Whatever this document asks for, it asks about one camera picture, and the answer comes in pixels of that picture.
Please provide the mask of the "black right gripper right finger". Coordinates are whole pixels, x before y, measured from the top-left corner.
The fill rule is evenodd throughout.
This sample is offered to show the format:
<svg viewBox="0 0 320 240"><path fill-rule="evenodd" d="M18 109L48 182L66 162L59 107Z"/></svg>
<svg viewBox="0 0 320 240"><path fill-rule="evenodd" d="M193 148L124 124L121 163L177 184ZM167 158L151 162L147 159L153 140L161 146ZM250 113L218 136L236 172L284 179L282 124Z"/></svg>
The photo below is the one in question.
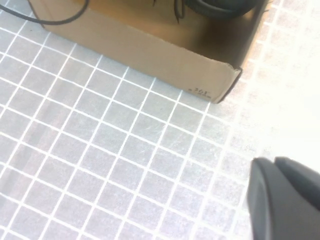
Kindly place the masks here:
<svg viewBox="0 0 320 240"><path fill-rule="evenodd" d="M276 157L274 164L305 200L320 199L320 174L288 157Z"/></svg>

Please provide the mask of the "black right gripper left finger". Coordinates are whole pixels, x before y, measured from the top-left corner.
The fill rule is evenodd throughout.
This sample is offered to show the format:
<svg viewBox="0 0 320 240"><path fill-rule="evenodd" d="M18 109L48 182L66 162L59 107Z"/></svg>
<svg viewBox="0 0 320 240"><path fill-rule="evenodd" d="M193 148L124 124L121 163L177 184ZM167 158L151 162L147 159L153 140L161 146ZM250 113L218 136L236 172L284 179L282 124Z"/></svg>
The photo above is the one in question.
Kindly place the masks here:
<svg viewBox="0 0 320 240"><path fill-rule="evenodd" d="M318 240L320 199L304 199L271 161L251 162L247 206L255 240Z"/></svg>

